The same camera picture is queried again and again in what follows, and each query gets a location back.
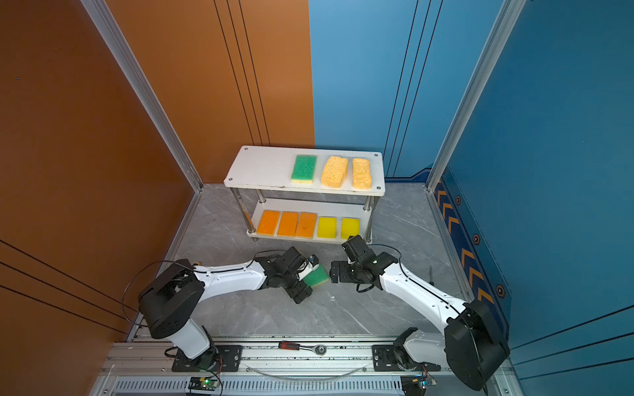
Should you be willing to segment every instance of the lower shelf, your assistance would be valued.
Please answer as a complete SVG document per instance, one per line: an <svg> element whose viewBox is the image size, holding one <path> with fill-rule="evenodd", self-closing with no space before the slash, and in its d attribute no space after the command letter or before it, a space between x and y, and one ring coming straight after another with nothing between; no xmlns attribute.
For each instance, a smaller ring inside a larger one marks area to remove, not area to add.
<svg viewBox="0 0 634 396"><path fill-rule="evenodd" d="M267 198L264 203L257 203L256 209L251 216L253 225L257 228L265 210L276 210L278 212L309 212L317 214L317 224L313 238L296 238L294 236L278 236L277 229L273 236L260 234L247 234L257 238L271 238L276 240L303 241L303 242L320 242L320 243L336 243L342 244L346 240L341 238L341 222L344 217L349 219L359 219L359 234L365 237L365 231L368 227L370 214L372 210L366 212L363 205L355 205L352 203L333 203L333 202L317 202L317 201L300 201L300 200L282 200L279 198ZM317 230L320 217L336 217L337 218L337 237L336 238L319 238Z"/></svg>

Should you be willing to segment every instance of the brown wall panel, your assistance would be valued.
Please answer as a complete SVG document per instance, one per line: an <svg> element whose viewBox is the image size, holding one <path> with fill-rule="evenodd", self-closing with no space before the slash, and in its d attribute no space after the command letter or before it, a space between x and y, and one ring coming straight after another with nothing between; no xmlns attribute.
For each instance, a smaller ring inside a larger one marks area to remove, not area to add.
<svg viewBox="0 0 634 396"><path fill-rule="evenodd" d="M0 240L119 299L134 274L165 254L191 187L79 1L1 2L0 49ZM0 261L120 312L2 243ZM0 290L9 348L0 371L10 378L3 394L36 394L40 382L48 393L85 393L129 325L0 271L6 287L119 330ZM134 285L131 305L152 274ZM34 377L37 362L46 368Z"/></svg>
<svg viewBox="0 0 634 396"><path fill-rule="evenodd" d="M271 145L314 147L308 0L242 0Z"/></svg>
<svg viewBox="0 0 634 396"><path fill-rule="evenodd" d="M307 0L107 0L203 182L243 144L314 146Z"/></svg>

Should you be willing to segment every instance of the red handle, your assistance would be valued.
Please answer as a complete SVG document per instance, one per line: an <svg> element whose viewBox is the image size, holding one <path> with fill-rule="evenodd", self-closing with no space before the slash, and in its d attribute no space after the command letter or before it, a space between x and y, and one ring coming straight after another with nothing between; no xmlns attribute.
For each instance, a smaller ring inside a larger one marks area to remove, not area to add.
<svg viewBox="0 0 634 396"><path fill-rule="evenodd" d="M281 341L279 344L280 349L299 350L299 344L288 341Z"/></svg>

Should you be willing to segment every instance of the white shelf board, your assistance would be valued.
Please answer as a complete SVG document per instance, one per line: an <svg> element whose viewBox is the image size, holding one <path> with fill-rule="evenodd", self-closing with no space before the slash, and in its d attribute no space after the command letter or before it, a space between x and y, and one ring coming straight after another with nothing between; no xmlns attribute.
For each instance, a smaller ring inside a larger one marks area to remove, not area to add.
<svg viewBox="0 0 634 396"><path fill-rule="evenodd" d="M275 233L273 236L249 234L247 235L257 238L271 238L275 240L288 240L288 241L302 241L302 242L322 242L322 243L336 243L341 245L346 240L341 238L341 222L344 217L348 219L359 219L359 234L365 236L365 230L368 227L368 219L372 210L366 212L363 210L363 205L355 205L352 203L334 203L334 202L317 202L317 201L300 201L300 200L282 200L279 198L267 198L264 203L257 203L256 209L253 212L251 219L253 224L257 228L262 218L262 213L265 210L276 210L278 212L309 212L317 213L317 223L315 223L315 230L312 239L308 238L296 238L294 236L277 236L277 231L280 225L275 227ZM318 238L317 230L319 229L320 217L336 217L337 218L337 237L332 238Z"/></svg>
<svg viewBox="0 0 634 396"><path fill-rule="evenodd" d="M290 176L297 155L317 156L312 184L292 183ZM341 188L321 185L321 173L326 161L333 155L348 158L348 175ZM370 161L370 189L353 188L353 158ZM236 156L224 185L230 188L295 191L342 195L384 196L383 156L373 151L319 150L314 148L287 148L267 146L242 146Z"/></svg>

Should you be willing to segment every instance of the blue wall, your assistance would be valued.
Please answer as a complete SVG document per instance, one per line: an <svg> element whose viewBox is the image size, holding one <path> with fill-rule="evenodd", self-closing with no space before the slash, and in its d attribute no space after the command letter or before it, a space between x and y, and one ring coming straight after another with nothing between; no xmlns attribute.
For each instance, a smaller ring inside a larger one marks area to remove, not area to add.
<svg viewBox="0 0 634 396"><path fill-rule="evenodd" d="M428 167L501 4L310 0L316 146L381 151L389 177Z"/></svg>
<svg viewBox="0 0 634 396"><path fill-rule="evenodd" d="M548 336L634 303L632 15L632 2L527 1L450 161L512 294L528 396L582 378L565 393L603 393L606 370L634 386L631 361L549 374L634 357L634 336L539 359L634 331L630 309Z"/></svg>

